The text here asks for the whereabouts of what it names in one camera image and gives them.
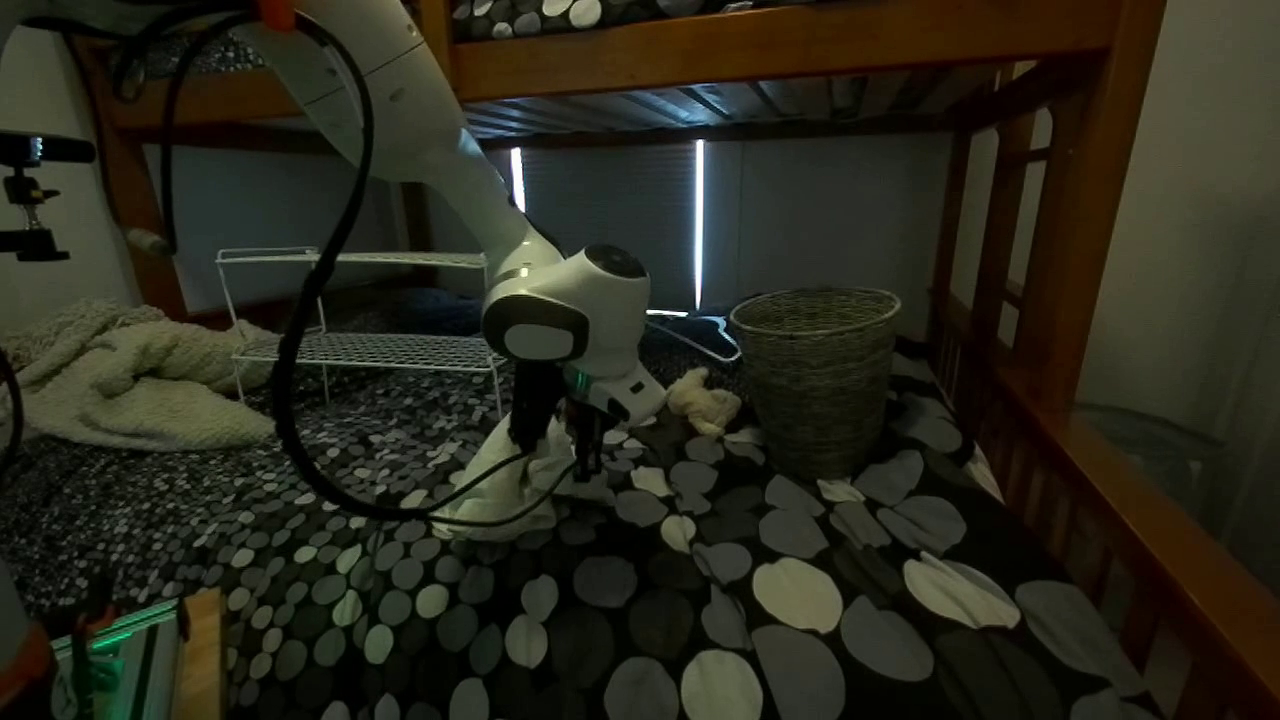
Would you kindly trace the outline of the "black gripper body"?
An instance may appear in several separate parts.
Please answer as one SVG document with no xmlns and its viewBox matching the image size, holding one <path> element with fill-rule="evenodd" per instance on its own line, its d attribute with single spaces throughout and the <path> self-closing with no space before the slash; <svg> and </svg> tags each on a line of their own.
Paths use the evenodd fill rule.
<svg viewBox="0 0 1280 720">
<path fill-rule="evenodd" d="M 520 360 L 512 375 L 512 412 L 541 412 L 549 427 L 565 424 L 572 437 L 572 421 L 580 412 L 600 412 L 586 400 L 586 392 L 590 392 L 590 382 L 580 370 L 565 370 L 553 360 Z"/>
</svg>

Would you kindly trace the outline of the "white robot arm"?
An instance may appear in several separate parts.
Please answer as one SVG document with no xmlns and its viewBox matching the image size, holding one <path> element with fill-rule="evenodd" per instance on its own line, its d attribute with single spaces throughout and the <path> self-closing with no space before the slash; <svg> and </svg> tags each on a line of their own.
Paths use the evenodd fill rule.
<svg viewBox="0 0 1280 720">
<path fill-rule="evenodd" d="M 17 29 L 105 34 L 144 52 L 163 29 L 211 15 L 246 25 L 245 45 L 309 112 L 320 138 L 378 181 L 426 186 L 486 255 L 485 340 L 517 363 L 512 415 L 492 450 L 531 452 L 559 400 L 614 424 L 663 407 L 641 360 L 647 272 L 612 246 L 565 255 L 507 199 L 462 127 L 435 52 L 401 0 L 0 0 L 0 45 Z"/>
</svg>

